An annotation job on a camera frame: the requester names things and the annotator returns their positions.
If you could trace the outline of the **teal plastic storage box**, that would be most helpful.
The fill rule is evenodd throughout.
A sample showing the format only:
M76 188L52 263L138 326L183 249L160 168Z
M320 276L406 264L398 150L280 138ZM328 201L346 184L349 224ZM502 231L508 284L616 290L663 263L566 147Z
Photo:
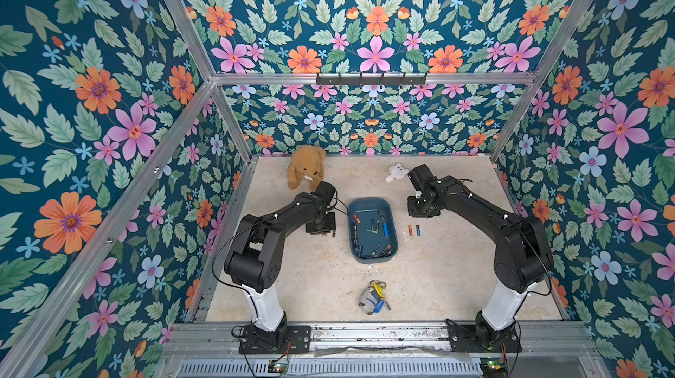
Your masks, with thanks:
M362 264L385 263L397 255L399 244L390 204L382 198L362 198L348 206L349 244L352 255ZM383 235L383 223L390 227L390 237Z

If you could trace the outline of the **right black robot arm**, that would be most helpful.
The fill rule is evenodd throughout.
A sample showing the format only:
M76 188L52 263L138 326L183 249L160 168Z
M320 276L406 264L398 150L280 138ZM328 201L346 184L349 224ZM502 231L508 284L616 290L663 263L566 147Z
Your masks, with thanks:
M493 334L510 329L527 296L554 266L543 223L501 209L470 190L463 179L438 178L427 165L409 171L408 178L416 191L407 200L409 216L428 219L444 210L458 214L495 245L497 284L476 316L476 328Z

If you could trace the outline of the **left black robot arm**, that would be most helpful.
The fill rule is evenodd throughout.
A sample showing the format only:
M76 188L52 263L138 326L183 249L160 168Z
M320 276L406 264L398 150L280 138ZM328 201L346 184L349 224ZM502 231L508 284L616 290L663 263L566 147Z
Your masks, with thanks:
M310 235L334 231L334 185L299 193L285 207L263 216L248 214L240 221L224 259L223 272L242 288L251 309L252 326L269 336L283 334L287 316L279 304L275 283L281 272L287 238L299 228Z

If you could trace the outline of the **small white plush bunny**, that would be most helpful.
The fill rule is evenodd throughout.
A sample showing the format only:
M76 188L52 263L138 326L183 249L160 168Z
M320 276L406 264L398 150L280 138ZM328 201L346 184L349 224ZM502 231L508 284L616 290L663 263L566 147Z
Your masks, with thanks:
M391 165L388 169L388 175L385 179L387 183L392 183L395 180L402 180L408 177L409 170L405 168L401 163Z

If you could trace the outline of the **brown teddy bear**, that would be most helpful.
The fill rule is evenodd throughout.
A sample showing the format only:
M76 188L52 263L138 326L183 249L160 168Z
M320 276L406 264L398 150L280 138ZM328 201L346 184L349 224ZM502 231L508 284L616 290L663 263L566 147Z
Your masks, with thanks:
M302 181L308 181L310 191L316 191L324 178L323 163L326 158L326 151L320 147L314 145L298 147L291 156L287 168L288 188L294 190Z

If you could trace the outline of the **grey plush toy keychain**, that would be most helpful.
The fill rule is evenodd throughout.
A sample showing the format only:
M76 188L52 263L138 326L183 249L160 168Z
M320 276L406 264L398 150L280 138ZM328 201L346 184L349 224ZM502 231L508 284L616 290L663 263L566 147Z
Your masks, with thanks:
M384 281L370 281L369 286L361 293L358 306L366 315L372 316L384 309L391 311L384 293L386 288L387 284Z

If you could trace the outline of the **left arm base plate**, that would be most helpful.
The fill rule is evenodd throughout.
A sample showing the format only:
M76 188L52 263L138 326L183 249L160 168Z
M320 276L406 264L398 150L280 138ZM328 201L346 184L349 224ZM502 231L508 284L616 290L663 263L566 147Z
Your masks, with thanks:
M282 325L276 332L245 325L236 339L240 354L304 354L309 352L311 333L307 325Z

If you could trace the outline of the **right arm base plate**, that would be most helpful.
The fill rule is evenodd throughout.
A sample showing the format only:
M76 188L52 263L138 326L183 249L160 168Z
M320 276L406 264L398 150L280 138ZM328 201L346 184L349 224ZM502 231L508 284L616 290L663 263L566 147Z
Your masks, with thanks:
M456 353L520 353L520 333L513 323L502 331L494 331L487 323L462 325L446 320L449 344Z

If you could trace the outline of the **black wall hook rail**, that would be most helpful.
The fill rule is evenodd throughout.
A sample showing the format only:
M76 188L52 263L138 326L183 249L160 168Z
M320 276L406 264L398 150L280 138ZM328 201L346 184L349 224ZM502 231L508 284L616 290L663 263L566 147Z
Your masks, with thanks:
M315 76L317 85L339 85L339 86L364 86L364 85L383 85L385 87L399 87L404 85L421 85L427 82L427 75L418 74L317 74Z

